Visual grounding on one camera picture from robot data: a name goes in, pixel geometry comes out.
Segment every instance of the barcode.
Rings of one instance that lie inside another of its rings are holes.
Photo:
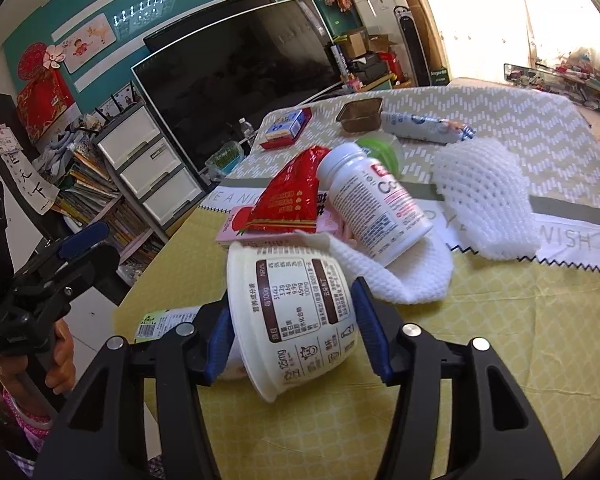
[[[138,337],[153,337],[155,325],[140,325],[138,328]]]

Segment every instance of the yellow tablecloth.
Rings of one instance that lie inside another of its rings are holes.
[[[225,214],[198,209],[114,313],[132,340],[143,314],[217,300],[226,250],[214,242]],[[405,320],[438,338],[487,338],[523,386],[566,474],[600,434],[600,273],[537,262],[490,262],[454,253],[446,299],[401,307]],[[450,384],[443,397],[434,473],[446,467]],[[273,404],[248,380],[200,388],[222,478],[374,478],[397,388],[386,388],[364,347],[329,374]],[[153,385],[146,400],[155,415]]]

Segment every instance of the red logo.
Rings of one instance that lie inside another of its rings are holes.
[[[385,176],[389,174],[382,164],[372,164],[371,169],[374,170],[378,176]]]

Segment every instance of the pink box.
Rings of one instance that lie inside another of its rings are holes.
[[[235,241],[249,246],[261,246],[263,244],[283,245],[288,243],[290,238],[296,237],[295,233],[266,233],[259,231],[245,231],[240,234],[240,231],[244,229],[252,208],[253,205],[247,205],[231,209],[224,225],[218,231],[216,242],[225,248]],[[349,230],[346,229],[342,218],[331,208],[331,205],[325,204],[324,208],[320,208],[315,231],[317,233],[330,233],[336,238],[344,239],[345,234]]]

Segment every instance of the silver screw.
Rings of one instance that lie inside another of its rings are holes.
[[[191,335],[196,331],[196,327],[194,327],[191,323],[180,323],[176,327],[176,334],[181,336]]]
[[[107,348],[109,350],[120,350],[125,344],[125,340],[122,339],[119,335],[115,335],[110,337],[107,340]]]
[[[485,350],[488,350],[491,347],[489,342],[483,337],[475,338],[472,341],[472,344],[474,345],[474,348],[476,350],[480,350],[481,352],[484,352]]]
[[[417,337],[422,334],[422,329],[415,323],[407,323],[402,326],[402,333],[409,337]]]

